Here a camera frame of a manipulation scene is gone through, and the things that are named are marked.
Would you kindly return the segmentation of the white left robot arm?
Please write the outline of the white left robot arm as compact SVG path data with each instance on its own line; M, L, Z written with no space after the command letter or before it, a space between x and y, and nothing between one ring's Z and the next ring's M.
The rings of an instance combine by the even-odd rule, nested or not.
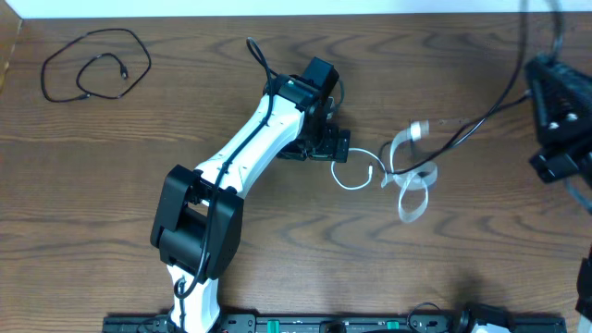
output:
M275 158L344 163L350 133L331 123L339 73L315 57L301 76L273 75L252 117L216 154L166 175L150 242L171 276L173 332L209 332L218 280L241 241L244 199Z

